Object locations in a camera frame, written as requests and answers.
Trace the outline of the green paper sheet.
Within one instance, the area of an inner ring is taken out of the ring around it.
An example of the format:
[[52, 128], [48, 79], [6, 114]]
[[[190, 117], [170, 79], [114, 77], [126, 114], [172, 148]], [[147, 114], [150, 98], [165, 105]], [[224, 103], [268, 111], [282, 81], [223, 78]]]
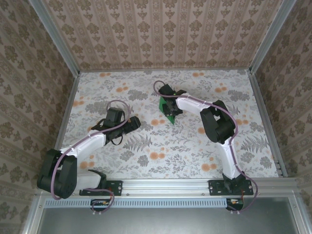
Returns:
[[[160, 97], [159, 100], [159, 109], [165, 115], [165, 97]], [[175, 123], [175, 116], [165, 116], [173, 125]]]

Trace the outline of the floral table cover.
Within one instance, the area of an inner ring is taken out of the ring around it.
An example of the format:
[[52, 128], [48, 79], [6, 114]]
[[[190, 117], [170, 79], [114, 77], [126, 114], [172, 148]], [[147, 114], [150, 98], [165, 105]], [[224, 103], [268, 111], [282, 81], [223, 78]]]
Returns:
[[80, 172], [94, 169], [109, 179], [222, 176], [221, 152], [207, 138], [201, 118], [184, 112], [171, 123], [159, 110], [154, 89], [162, 83], [205, 101], [223, 101], [238, 124], [234, 148], [239, 168], [253, 178], [278, 176], [246, 70], [80, 74], [63, 146], [76, 143], [105, 118], [107, 104], [123, 108], [127, 103], [141, 122], [132, 133], [80, 156]]

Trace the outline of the black wiring connector box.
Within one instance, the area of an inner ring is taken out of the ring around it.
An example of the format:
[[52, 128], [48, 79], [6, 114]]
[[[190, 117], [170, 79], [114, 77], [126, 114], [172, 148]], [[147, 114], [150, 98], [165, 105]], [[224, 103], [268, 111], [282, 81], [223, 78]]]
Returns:
[[228, 211], [241, 211], [244, 206], [244, 200], [242, 198], [227, 198], [226, 199]]
[[103, 212], [111, 203], [110, 199], [92, 199], [90, 202], [91, 210]]

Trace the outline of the grey metal panel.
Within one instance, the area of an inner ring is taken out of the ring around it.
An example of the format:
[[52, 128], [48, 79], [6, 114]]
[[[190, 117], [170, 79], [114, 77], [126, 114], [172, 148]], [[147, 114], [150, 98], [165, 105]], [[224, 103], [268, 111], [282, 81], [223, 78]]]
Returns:
[[50, 208], [37, 234], [299, 234], [288, 211], [248, 210], [231, 214], [205, 208]]

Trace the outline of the thin aluminium table end rail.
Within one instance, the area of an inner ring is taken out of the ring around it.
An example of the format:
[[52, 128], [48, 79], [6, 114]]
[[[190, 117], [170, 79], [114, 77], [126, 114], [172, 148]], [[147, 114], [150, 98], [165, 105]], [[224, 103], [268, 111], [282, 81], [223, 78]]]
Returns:
[[229, 70], [249, 70], [249, 67], [195, 67], [195, 68], [146, 68], [146, 69], [108, 69], [108, 70], [80, 70], [79, 73], [99, 73], [99, 72], [154, 72], [154, 71], [229, 71]]

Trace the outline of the aluminium table side rail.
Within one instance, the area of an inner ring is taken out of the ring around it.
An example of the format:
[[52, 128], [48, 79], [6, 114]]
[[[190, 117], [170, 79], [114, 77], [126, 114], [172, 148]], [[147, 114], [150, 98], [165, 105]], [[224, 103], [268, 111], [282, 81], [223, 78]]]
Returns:
[[58, 132], [58, 136], [57, 136], [57, 139], [56, 139], [56, 142], [55, 142], [53, 149], [59, 150], [62, 147], [62, 143], [63, 143], [63, 139], [65, 136], [65, 132], [66, 132], [67, 124], [69, 121], [70, 113], [71, 113], [73, 103], [75, 100], [75, 95], [76, 95], [76, 92], [78, 89], [78, 84], [79, 84], [79, 76], [74, 78], [73, 86], [71, 88], [71, 91], [70, 91], [70, 94], [68, 97], [68, 101], [67, 101], [67, 105], [66, 105], [66, 108], [64, 111], [63, 119], [62, 119], [60, 129]]
[[278, 143], [277, 143], [274, 131], [273, 131], [273, 127], [270, 122], [270, 118], [269, 118], [269, 115], [265, 106], [265, 102], [263, 100], [258, 82], [256, 80], [256, 76], [250, 70], [247, 70], [247, 73], [248, 73], [251, 87], [253, 89], [254, 98], [258, 106], [258, 110], [261, 116], [263, 127], [264, 127], [267, 140], [271, 149], [271, 153], [273, 155], [277, 173], [279, 177], [288, 177], [288, 173], [287, 173], [280, 149], [278, 147]]

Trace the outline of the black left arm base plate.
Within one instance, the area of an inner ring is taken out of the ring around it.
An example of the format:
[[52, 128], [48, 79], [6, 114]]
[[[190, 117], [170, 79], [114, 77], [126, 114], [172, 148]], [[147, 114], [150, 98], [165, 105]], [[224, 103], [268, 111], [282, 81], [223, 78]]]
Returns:
[[[121, 196], [122, 193], [122, 180], [106, 180], [101, 182], [96, 189], [106, 189], [111, 191], [115, 196]], [[80, 196], [110, 196], [109, 192], [104, 191], [89, 191], [89, 190], [80, 190]]]

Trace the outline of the wide aluminium mounting rail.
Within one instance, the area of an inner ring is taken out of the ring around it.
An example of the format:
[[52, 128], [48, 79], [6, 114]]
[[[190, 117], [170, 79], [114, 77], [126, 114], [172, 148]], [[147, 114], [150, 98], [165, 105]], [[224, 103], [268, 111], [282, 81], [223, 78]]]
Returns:
[[293, 178], [255, 178], [251, 182], [253, 195], [210, 195], [209, 180], [206, 179], [123, 179], [121, 197], [286, 197], [298, 193]]

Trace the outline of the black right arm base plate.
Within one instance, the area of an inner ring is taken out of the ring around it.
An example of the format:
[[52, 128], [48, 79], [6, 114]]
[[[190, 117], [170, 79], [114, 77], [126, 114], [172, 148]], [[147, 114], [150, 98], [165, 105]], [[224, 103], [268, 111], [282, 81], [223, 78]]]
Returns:
[[244, 180], [238, 184], [227, 183], [224, 180], [209, 180], [210, 195], [253, 195], [253, 187], [250, 180]]

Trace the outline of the aluminium corner post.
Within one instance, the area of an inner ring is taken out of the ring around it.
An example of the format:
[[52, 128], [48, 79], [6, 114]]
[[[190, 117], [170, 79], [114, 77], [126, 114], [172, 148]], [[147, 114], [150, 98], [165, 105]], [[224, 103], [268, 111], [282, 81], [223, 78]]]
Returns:
[[289, 13], [294, 7], [296, 0], [283, 0], [281, 6], [279, 7], [272, 23], [270, 24], [266, 35], [263, 38], [252, 62], [249, 67], [251, 74], [255, 74], [258, 70], [261, 62], [269, 51], [269, 48], [272, 46], [274, 40], [277, 38], [281, 27], [286, 21]]
[[70, 72], [74, 78], [79, 77], [80, 69], [78, 63], [75, 61], [69, 47], [66, 45], [65, 40], [62, 38], [57, 25], [54, 23], [51, 14], [48, 12], [46, 6], [42, 0], [29, 0], [39, 19], [41, 20], [44, 28], [51, 37], [53, 43], [57, 47], [59, 53], [61, 54], [63, 60], [68, 66]]

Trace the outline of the aluminium panel frame rail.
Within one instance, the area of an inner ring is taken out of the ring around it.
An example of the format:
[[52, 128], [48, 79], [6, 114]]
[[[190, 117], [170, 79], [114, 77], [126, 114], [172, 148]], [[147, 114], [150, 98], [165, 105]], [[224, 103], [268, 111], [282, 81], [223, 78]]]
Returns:
[[44, 203], [45, 198], [42, 195], [34, 196], [22, 234], [37, 234], [44, 210]]
[[289, 197], [289, 203], [291, 206], [291, 211], [294, 217], [294, 221], [299, 234], [309, 234], [308, 227], [304, 218], [302, 203], [300, 202], [300, 198], [296, 196]]

